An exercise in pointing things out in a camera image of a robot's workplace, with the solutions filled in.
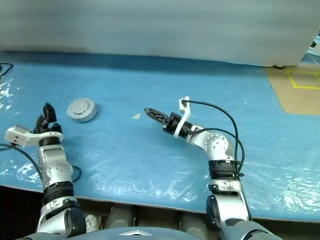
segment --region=gray round disc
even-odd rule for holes
[[[85,123],[95,117],[97,106],[90,98],[78,98],[68,106],[66,112],[70,118]]]

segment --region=plastic wrap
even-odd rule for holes
[[[243,187],[254,217],[320,220],[320,117],[284,113],[262,67],[111,55],[4,56],[14,68],[3,79],[12,79],[12,96],[1,99],[10,108],[0,109],[0,136],[15,124],[32,129],[44,103],[51,103],[67,159],[83,171],[74,184],[77,196],[204,212],[207,155],[144,114],[146,107],[178,113],[178,98],[188,95],[225,108],[236,120],[246,150]],[[67,115],[68,105],[82,97],[98,106],[96,117],[83,124]],[[192,105],[191,112],[192,123],[233,131],[214,109]],[[37,147],[24,150],[37,158]],[[1,185],[42,190],[20,153],[2,151],[0,159]]]

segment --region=gray wall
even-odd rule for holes
[[[0,0],[2,50],[296,65],[320,0]]]

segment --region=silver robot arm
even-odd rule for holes
[[[43,207],[37,233],[59,234],[63,238],[86,233],[85,216],[74,197],[73,167],[68,163],[62,129],[54,108],[46,103],[33,132],[14,126],[6,131],[5,139],[22,147],[39,145],[39,176],[43,185]]]
[[[203,127],[188,122],[190,103],[183,100],[188,101],[189,97],[179,100],[182,117],[174,112],[167,116],[153,108],[145,108],[144,111],[161,123],[165,132],[175,138],[182,137],[207,153],[210,173],[208,188],[212,192],[206,202],[209,224],[223,240],[280,240],[263,226],[250,221],[250,209],[246,204],[238,163],[233,156],[226,154],[230,144],[228,139],[221,133],[209,130],[193,134]]]

